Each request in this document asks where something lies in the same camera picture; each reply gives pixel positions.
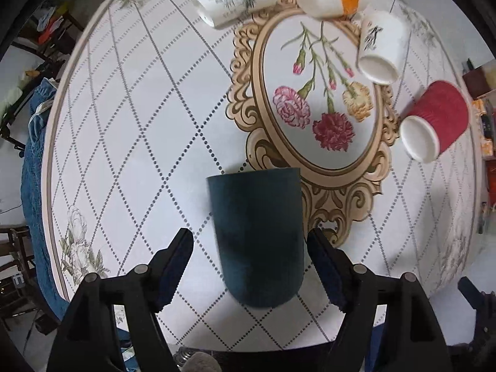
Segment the floral patterned tablecloth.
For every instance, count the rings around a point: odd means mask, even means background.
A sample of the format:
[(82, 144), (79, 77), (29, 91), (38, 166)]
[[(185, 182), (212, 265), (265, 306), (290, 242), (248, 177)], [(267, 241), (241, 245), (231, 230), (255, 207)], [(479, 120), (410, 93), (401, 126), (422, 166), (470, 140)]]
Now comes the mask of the floral patterned tablecloth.
[(463, 81), (439, 34), (403, 0), (369, 0), (409, 27), (391, 86), (355, 63), (358, 17), (324, 22), (295, 0), (213, 29), (193, 0), (107, 0), (80, 37), (45, 135), (42, 199), (56, 292), (90, 272), (121, 276), (193, 233), (193, 255), (158, 317), (166, 341), (264, 351), (336, 338), (342, 313), (310, 262), (276, 308), (226, 287), (209, 205), (213, 175), (298, 167), (305, 228), (321, 227), (379, 275), (415, 274), (428, 295), (456, 280), (477, 236), (477, 131), (435, 161), (404, 149), (398, 126), (431, 83)]

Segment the blue quilted blanket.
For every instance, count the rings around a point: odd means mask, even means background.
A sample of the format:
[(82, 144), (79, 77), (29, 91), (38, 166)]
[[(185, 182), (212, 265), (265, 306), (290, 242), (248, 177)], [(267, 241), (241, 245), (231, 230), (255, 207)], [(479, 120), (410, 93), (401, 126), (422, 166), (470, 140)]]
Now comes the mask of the blue quilted blanket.
[(41, 171), (45, 131), (51, 106), (57, 92), (54, 82), (44, 78), (28, 101), (28, 137), (24, 149), (20, 196), (26, 224), (29, 227), (39, 290), (51, 311), (60, 320), (68, 302), (60, 296), (51, 271), (51, 259), (45, 242), (42, 214)]

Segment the dark teal cup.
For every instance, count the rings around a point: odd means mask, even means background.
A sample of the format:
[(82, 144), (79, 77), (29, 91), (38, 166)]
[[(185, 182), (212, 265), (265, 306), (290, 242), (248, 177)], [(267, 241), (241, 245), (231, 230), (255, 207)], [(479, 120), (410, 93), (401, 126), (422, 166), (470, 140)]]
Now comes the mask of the dark teal cup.
[(297, 168), (210, 176), (209, 199), (224, 282), (241, 304), (278, 307), (303, 281), (304, 235)]

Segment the white cup with calligraphy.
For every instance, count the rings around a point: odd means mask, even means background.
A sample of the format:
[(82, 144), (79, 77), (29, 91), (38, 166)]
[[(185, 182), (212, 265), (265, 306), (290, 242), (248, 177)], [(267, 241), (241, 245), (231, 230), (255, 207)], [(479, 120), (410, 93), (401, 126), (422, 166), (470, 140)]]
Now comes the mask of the white cup with calligraphy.
[(385, 11), (373, 11), (361, 22), (359, 71), (378, 85), (398, 80), (407, 56), (410, 26)]

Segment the dark wooden chair at left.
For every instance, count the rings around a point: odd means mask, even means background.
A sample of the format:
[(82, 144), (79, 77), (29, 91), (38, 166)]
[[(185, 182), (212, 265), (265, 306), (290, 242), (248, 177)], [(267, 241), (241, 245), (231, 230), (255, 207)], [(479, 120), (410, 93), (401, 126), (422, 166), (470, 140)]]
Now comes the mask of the dark wooden chair at left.
[(39, 305), (30, 231), (26, 225), (1, 226), (1, 320)]

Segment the red ribbed paper cup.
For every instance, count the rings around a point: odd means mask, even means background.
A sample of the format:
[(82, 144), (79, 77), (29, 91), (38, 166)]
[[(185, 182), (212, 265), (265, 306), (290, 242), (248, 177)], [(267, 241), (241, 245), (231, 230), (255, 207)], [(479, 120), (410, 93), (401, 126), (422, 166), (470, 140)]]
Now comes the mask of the red ribbed paper cup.
[(466, 131), (469, 111), (461, 90), (447, 81), (431, 83), (410, 108), (399, 135), (411, 158), (435, 161)]

